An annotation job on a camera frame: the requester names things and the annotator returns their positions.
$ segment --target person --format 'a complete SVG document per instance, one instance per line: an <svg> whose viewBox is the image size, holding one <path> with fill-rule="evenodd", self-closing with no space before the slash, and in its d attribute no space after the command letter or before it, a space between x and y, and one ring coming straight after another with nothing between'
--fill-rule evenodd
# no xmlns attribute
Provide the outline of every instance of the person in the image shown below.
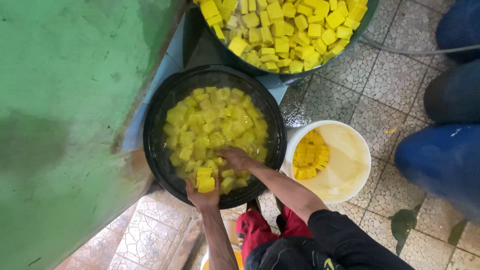
<svg viewBox="0 0 480 270"><path fill-rule="evenodd" d="M413 269L347 216L330 211L312 191L250 158L242 149L228 147L218 155L234 169L255 175L285 205L280 215L280 236L271 232L255 207L247 207L239 216L236 231L245 269ZM215 190L208 193L198 193L187 181L187 196L203 218L210 269L238 269L218 208L218 179L213 177Z"/></svg>

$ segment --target painted wall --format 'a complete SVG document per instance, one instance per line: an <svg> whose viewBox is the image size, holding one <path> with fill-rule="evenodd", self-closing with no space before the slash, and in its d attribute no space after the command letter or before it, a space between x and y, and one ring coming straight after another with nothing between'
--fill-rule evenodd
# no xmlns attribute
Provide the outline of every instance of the painted wall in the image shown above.
<svg viewBox="0 0 480 270"><path fill-rule="evenodd" d="M149 185L119 153L179 0L0 0L0 264L52 269Z"/></svg>

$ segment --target red shorts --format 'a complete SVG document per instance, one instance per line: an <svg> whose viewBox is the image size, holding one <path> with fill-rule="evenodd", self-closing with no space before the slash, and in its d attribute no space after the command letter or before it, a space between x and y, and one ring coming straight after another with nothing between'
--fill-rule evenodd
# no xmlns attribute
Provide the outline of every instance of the red shorts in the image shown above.
<svg viewBox="0 0 480 270"><path fill-rule="evenodd" d="M272 232L270 225L268 225L262 214L256 210L247 211L239 216L237 220L237 236L243 263L245 263L245 259L250 252L263 243L290 236L313 238L313 234L305 222L290 208L285 206L281 216L285 221L285 228L280 236Z"/></svg>

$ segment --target sleeve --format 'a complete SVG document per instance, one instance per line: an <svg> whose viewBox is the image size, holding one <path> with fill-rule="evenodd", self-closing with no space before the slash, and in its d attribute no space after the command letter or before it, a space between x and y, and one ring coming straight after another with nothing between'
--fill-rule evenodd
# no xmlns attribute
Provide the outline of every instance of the sleeve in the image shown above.
<svg viewBox="0 0 480 270"><path fill-rule="evenodd" d="M308 227L323 251L346 269L413 269L338 212L316 211Z"/></svg>

